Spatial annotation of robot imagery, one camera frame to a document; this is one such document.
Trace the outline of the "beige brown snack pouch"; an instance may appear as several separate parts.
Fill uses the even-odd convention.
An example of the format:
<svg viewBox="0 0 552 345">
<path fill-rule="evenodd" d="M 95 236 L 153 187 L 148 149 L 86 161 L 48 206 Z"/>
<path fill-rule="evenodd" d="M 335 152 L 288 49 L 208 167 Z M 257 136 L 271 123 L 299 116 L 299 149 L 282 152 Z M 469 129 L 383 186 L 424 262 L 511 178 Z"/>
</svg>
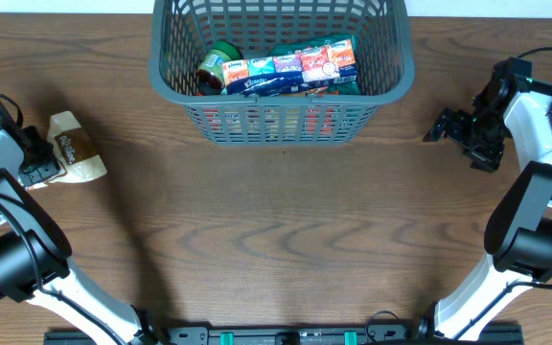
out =
<svg viewBox="0 0 552 345">
<path fill-rule="evenodd" d="M 58 170 L 54 176 L 27 186 L 28 190 L 45 188 L 55 183 L 90 182 L 107 174 L 97 148 L 71 111 L 50 117 L 47 141 L 53 145 Z"/>
</svg>

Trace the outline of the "blue Kleenex tissue multipack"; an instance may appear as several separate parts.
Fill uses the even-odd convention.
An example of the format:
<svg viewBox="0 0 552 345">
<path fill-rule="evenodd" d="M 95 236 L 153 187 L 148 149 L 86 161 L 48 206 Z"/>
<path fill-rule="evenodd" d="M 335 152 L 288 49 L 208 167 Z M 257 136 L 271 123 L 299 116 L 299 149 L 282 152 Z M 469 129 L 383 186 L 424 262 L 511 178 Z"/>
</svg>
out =
<svg viewBox="0 0 552 345">
<path fill-rule="evenodd" d="M 271 97 L 322 95 L 300 89 L 342 83 L 358 77 L 356 52 L 350 39 L 284 56 L 266 56 L 222 65 L 227 95 Z"/>
</svg>

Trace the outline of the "green Nescafe coffee bag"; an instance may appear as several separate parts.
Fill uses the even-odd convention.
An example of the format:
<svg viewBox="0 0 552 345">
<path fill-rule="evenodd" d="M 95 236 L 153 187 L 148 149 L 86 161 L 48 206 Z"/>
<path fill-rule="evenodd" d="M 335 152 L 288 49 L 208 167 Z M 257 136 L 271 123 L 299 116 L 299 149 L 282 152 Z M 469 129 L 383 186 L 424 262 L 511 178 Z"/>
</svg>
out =
<svg viewBox="0 0 552 345">
<path fill-rule="evenodd" d="M 359 39 L 353 34 L 332 34 L 314 37 L 308 40 L 302 40 L 294 43 L 284 43 L 274 46 L 268 53 L 269 56 L 284 56 L 293 53 L 299 53 L 311 48 L 325 46 L 336 43 L 337 41 L 350 39 L 352 49 L 357 51 Z M 360 95 L 360 89 L 356 80 L 349 80 L 342 83 L 322 84 L 316 87 L 304 86 L 300 89 L 301 93 L 306 94 L 336 94 L 336 95 Z"/>
</svg>

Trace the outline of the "green lidded spice jar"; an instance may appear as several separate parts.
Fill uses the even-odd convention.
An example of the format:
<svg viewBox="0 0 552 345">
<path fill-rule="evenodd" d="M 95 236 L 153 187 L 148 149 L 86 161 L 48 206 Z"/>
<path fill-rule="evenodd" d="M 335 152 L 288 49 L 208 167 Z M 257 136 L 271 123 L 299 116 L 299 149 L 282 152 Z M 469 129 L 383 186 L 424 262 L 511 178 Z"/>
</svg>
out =
<svg viewBox="0 0 552 345">
<path fill-rule="evenodd" d="M 234 45 L 217 41 L 195 72 L 198 93 L 203 96 L 219 95 L 225 87 L 223 63 L 239 59 L 242 59 L 242 53 Z"/>
</svg>

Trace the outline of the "grey plastic mesh basket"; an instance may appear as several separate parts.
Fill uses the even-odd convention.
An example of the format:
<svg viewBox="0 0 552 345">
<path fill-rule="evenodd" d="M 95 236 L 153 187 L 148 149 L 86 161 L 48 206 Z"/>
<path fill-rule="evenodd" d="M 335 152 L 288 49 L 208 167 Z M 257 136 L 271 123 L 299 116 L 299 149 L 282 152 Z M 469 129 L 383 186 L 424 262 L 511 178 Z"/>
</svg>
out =
<svg viewBox="0 0 552 345">
<path fill-rule="evenodd" d="M 354 138 L 414 81 L 403 0 L 157 0 L 149 76 L 209 141 Z"/>
</svg>

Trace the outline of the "orange San Remo spaghetti pack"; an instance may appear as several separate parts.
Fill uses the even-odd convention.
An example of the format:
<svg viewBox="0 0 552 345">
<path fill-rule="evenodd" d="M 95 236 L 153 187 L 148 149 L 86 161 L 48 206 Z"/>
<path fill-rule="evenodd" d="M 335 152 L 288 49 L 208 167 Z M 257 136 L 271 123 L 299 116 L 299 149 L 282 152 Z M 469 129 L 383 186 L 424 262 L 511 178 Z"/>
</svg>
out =
<svg viewBox="0 0 552 345">
<path fill-rule="evenodd" d="M 199 132 L 218 144 L 344 142 L 358 131 L 354 105 L 223 105 L 185 108 Z"/>
</svg>

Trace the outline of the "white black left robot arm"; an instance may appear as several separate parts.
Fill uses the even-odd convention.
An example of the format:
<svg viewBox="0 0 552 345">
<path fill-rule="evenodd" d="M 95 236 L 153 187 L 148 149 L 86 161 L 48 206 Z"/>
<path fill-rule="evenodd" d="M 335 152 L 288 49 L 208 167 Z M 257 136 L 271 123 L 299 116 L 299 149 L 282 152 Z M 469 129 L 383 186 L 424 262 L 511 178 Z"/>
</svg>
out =
<svg viewBox="0 0 552 345">
<path fill-rule="evenodd" d="M 60 227 L 30 196 L 62 169 L 54 145 L 11 115 L 0 94 L 0 300 L 51 311 L 97 344 L 166 344 L 150 316 L 101 289 L 76 265 Z"/>
</svg>

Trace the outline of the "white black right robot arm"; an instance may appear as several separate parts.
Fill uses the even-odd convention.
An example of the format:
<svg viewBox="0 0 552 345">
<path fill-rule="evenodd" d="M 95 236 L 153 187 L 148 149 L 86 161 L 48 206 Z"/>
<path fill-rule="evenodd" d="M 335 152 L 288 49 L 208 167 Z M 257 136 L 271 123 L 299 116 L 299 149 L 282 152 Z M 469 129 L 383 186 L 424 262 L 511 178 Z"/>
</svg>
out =
<svg viewBox="0 0 552 345">
<path fill-rule="evenodd" d="M 520 174 L 487 222 L 482 259 L 419 320 L 422 341 L 475 342 L 522 293 L 552 290 L 552 84 L 533 77 L 525 54 L 509 57 L 472 105 L 471 113 L 444 109 L 425 140 L 449 138 L 473 168 L 492 173 L 510 138 Z"/>
</svg>

